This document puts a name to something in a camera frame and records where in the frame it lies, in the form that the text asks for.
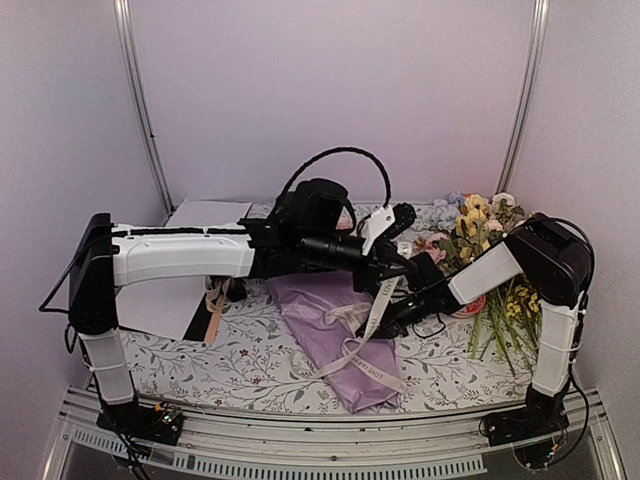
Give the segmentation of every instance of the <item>aluminum frame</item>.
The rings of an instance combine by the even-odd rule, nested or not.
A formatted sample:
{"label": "aluminum frame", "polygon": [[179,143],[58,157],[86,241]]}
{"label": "aluminum frame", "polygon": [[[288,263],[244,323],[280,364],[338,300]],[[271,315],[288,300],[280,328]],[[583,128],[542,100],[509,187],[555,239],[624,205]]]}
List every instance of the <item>aluminum frame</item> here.
{"label": "aluminum frame", "polygon": [[118,25],[118,34],[120,36],[120,45],[122,47],[122,56],[124,58],[129,85],[133,95],[133,101],[138,114],[138,121],[142,130],[145,149],[147,150],[147,159],[151,167],[151,174],[156,185],[158,195],[162,202],[162,206],[167,215],[173,214],[176,205],[171,197],[169,190],[169,182],[164,172],[164,167],[160,161],[160,153],[158,145],[153,133],[151,125],[151,117],[147,108],[147,101],[142,86],[142,77],[140,75],[140,65],[138,63],[138,54],[136,51],[136,42],[133,36],[133,25],[131,23],[131,12],[129,10],[128,0],[114,0],[116,11],[116,23]]}
{"label": "aluminum frame", "polygon": [[529,36],[529,50],[525,64],[522,89],[518,100],[518,109],[511,129],[511,137],[507,146],[500,178],[496,187],[496,193],[506,192],[511,184],[511,178],[515,170],[520,146],[524,136],[524,129],[529,115],[529,107],[533,97],[533,87],[538,75],[538,66],[542,58],[544,35],[547,28],[547,16],[549,12],[549,0],[536,0],[533,8],[533,20],[531,22],[531,34]]}

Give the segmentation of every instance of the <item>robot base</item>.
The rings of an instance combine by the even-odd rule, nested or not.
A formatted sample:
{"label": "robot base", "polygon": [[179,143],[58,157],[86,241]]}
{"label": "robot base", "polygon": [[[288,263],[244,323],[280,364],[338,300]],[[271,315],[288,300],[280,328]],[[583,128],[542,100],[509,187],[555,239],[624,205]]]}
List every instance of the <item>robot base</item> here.
{"label": "robot base", "polygon": [[121,410],[117,416],[107,417],[106,413],[100,413],[96,421],[96,425],[104,430],[117,431],[124,436],[172,446],[178,444],[183,423],[182,414],[172,418],[170,423],[164,423],[153,407],[137,404],[125,411]]}

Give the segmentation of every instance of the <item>purple fabric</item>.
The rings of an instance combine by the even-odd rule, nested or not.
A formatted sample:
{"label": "purple fabric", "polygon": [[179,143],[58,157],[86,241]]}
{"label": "purple fabric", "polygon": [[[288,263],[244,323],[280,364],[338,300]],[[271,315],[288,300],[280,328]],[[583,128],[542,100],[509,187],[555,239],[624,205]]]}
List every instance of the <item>purple fabric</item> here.
{"label": "purple fabric", "polygon": [[[351,275],[345,272],[287,275],[272,278],[267,285],[293,336],[318,368],[342,357],[342,342],[345,338],[354,338],[342,321],[327,325],[325,313],[345,305],[371,302],[368,294],[353,291]],[[380,370],[399,376],[393,340],[369,340],[358,356]],[[396,395],[395,390],[379,384],[352,363],[327,375],[325,380],[352,413],[389,401]]]}

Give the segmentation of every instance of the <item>yellow flower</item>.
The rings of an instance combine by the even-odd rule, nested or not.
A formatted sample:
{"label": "yellow flower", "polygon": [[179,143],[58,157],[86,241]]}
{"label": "yellow flower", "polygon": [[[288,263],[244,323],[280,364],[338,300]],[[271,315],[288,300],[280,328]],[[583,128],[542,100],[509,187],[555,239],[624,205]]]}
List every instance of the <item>yellow flower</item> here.
{"label": "yellow flower", "polygon": [[475,237],[478,234],[478,228],[476,224],[469,217],[461,216],[456,218],[456,233],[461,237],[466,237],[462,231],[462,222],[467,227],[467,233],[469,237]]}
{"label": "yellow flower", "polygon": [[462,250],[460,250],[460,258],[462,258],[463,260],[469,260],[472,253],[473,250],[471,250],[471,247],[464,247]]}
{"label": "yellow flower", "polygon": [[529,296],[529,289],[519,285],[516,287],[516,295],[520,298],[527,298]]}
{"label": "yellow flower", "polygon": [[467,218],[471,221],[481,220],[484,222],[487,220],[487,215],[479,208],[473,208],[469,210],[469,213],[467,213]]}
{"label": "yellow flower", "polygon": [[485,199],[477,194],[469,195],[464,201],[464,204],[469,209],[469,212],[471,212],[471,210],[482,210],[486,213],[489,210]]}
{"label": "yellow flower", "polygon": [[536,313],[540,311],[540,304],[538,303],[537,293],[531,295],[531,298],[529,299],[529,308]]}
{"label": "yellow flower", "polygon": [[521,312],[522,309],[517,303],[507,303],[507,317],[515,317]]}

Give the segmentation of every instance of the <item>pink flower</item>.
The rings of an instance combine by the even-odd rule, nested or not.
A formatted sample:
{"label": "pink flower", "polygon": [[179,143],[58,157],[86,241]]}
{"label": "pink flower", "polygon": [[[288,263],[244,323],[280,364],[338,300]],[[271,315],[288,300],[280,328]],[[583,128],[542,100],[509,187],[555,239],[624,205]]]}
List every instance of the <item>pink flower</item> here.
{"label": "pink flower", "polygon": [[441,262],[445,258],[447,258],[447,252],[444,250],[440,250],[437,246],[437,243],[440,240],[448,239],[449,237],[444,233],[436,233],[435,235],[431,235],[426,240],[422,237],[418,238],[415,242],[413,242],[414,252],[416,254],[426,252],[431,255],[434,263]]}
{"label": "pink flower", "polygon": [[445,240],[447,238],[449,237],[444,233],[436,233],[434,235],[431,235],[429,238],[427,238],[426,242],[435,247],[436,242],[439,242],[440,240]]}
{"label": "pink flower", "polygon": [[495,218],[492,220],[489,220],[487,223],[484,224],[484,226],[487,227],[489,230],[493,230],[496,232],[501,232],[503,230],[502,224]]}
{"label": "pink flower", "polygon": [[427,253],[431,255],[431,258],[433,259],[433,263],[435,263],[436,265],[440,263],[442,260],[444,260],[445,258],[447,258],[447,252],[445,252],[444,250],[440,250],[439,248],[427,250]]}

